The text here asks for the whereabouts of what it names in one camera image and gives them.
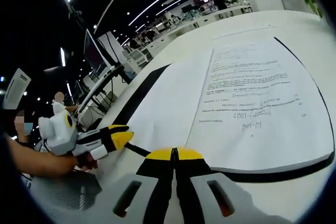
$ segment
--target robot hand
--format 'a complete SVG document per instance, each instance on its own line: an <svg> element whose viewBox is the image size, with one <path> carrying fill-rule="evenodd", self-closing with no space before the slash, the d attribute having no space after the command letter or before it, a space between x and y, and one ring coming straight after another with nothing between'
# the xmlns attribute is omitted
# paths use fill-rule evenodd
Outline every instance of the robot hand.
<svg viewBox="0 0 336 224"><path fill-rule="evenodd" d="M39 118L38 124L41 137L47 139L47 145L54 155L62 156L72 152L79 162L80 157L87 153L92 160L98 160L123 148L133 137L133 132L127 132L129 127L125 125L111 125L78 133L76 122L66 110L51 118Z"/></svg>

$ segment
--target office desk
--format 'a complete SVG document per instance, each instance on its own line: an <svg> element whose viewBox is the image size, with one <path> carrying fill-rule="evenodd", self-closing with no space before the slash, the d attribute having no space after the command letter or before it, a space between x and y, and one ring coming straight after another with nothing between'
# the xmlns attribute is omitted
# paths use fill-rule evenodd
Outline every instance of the office desk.
<svg viewBox="0 0 336 224"><path fill-rule="evenodd" d="M159 54L168 44L170 44L173 40L175 40L180 35L183 35L191 30L194 30L196 28L199 28L201 26L210 24L212 22L221 20L220 15L233 12L235 10L250 8L250 5L247 4L241 4L236 5L233 7L229 7L225 10L219 10L214 13L210 13L205 16L201 16L199 18L196 18L194 20L190 20L187 22L182 23L181 25L174 27L173 29L166 31L161 34L159 38L157 38L155 41L150 43L149 45L145 46L144 48L147 49L153 57L155 57L157 54Z"/></svg>
<svg viewBox="0 0 336 224"><path fill-rule="evenodd" d="M271 24L272 28L239 32L212 40L218 34L234 33L249 30L258 24ZM275 10L255 12L209 24L181 36L160 52L130 83L113 107L104 117L99 127L111 124L121 109L153 70L193 57L204 48L212 45L223 45L235 41L254 40L276 36L301 60L317 83L328 107L332 124L336 125L336 43L331 30L320 23L316 15ZM143 161L143 157L125 149L116 157L110 154L99 162L97 179L102 188L127 173L135 173ZM255 206L269 215L280 215L289 220L297 220L314 202L324 187L332 169L332 165L308 176L276 183L237 183L248 191Z"/></svg>

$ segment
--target human arm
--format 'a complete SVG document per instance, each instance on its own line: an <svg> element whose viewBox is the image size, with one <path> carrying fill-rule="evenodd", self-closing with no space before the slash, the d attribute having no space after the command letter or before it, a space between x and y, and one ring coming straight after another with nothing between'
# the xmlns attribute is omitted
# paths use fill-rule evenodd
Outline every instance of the human arm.
<svg viewBox="0 0 336 224"><path fill-rule="evenodd" d="M76 110L77 108L78 108L78 104L77 105L74 105L74 106L68 106L68 107L66 107L66 110L69 112L69 113L71 113L71 112L73 112L74 110Z"/></svg>
<svg viewBox="0 0 336 224"><path fill-rule="evenodd" d="M52 153L36 152L23 147L5 135L9 149L12 153L14 164L22 173L28 173L39 177L59 177L78 164L74 156L55 156Z"/></svg>
<svg viewBox="0 0 336 224"><path fill-rule="evenodd" d="M29 138L25 134L25 118L23 116L15 117L14 126L17 132L18 141L20 143L28 143Z"/></svg>

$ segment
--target white table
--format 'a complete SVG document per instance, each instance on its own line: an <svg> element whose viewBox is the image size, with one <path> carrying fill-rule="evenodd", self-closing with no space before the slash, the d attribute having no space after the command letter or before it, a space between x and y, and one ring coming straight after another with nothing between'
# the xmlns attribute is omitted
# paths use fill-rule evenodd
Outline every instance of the white table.
<svg viewBox="0 0 336 224"><path fill-rule="evenodd" d="M215 35L235 30L249 29L258 24L272 24L273 28L248 31L212 40ZM336 43L331 30L321 25L316 15L275 10L239 15L209 24L181 36L160 52L130 83L119 96L100 123L100 127L113 122L138 86L153 70L193 57L197 52L212 45L223 45L234 41L253 40L269 36L278 37L302 61L323 94L331 121L336 125ZM109 155L99 162L97 179L106 188L127 173L135 173L143 157L125 149L117 162ZM255 206L269 215L279 215L289 220L297 220L314 202L324 187L332 165L311 175L276 183L238 183L248 191Z"/></svg>
<svg viewBox="0 0 336 224"><path fill-rule="evenodd" d="M215 22L217 20L220 20L219 17L221 14L230 13L235 10L250 8L249 3L244 3L240 5L236 5L233 7L229 7L225 10L219 10L214 13L210 13L208 15L186 21L182 23L181 25L174 27L173 29L166 31L162 34L160 34L160 37L157 38L155 41L150 43L149 45L145 46L143 49L147 49L153 57L155 57L157 54L159 54L168 44L170 44L173 40L175 40L177 37L179 37L182 34L185 34L191 30L194 30L198 27L210 24L212 22Z"/></svg>

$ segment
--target person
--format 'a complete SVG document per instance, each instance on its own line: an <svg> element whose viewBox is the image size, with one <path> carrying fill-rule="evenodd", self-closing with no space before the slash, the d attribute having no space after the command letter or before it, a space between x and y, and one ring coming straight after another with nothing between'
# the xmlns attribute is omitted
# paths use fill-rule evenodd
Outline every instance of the person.
<svg viewBox="0 0 336 224"><path fill-rule="evenodd" d="M131 41L130 41L130 47L132 49L138 49L139 48L139 44L134 39L131 39Z"/></svg>
<svg viewBox="0 0 336 224"><path fill-rule="evenodd" d="M64 94L62 92L57 92L55 94L55 99L52 101L53 112L56 115L57 113L67 110L69 113L73 112L78 108L78 104L74 106L65 106L64 105Z"/></svg>
<svg viewBox="0 0 336 224"><path fill-rule="evenodd" d="M6 133L14 164L19 172L39 177L60 177L79 165L74 156L55 156L51 152L37 152L11 139Z"/></svg>
<svg viewBox="0 0 336 224"><path fill-rule="evenodd" d="M146 31L146 37L150 40L153 41L154 37L156 36L156 32L154 32L153 30L147 30Z"/></svg>
<svg viewBox="0 0 336 224"><path fill-rule="evenodd" d="M181 22L181 18L175 15L171 15L172 21L175 25L179 24Z"/></svg>
<svg viewBox="0 0 336 224"><path fill-rule="evenodd" d="M217 6L218 10L227 9L226 0L213 0L213 1L214 1L214 5Z"/></svg>
<svg viewBox="0 0 336 224"><path fill-rule="evenodd" d="M25 122L24 111L20 111L14 120L18 141L11 139L6 133L5 138L7 139L14 163L22 173L23 182L28 188L30 187L31 175L59 177L72 171L75 166L79 166L78 159L74 156L55 156L47 150L41 150L41 146L37 150L29 142L28 136L31 128L27 130L27 125L29 126L30 123ZM84 158L88 168L97 168L97 162L93 160L91 155L85 155L81 158Z"/></svg>

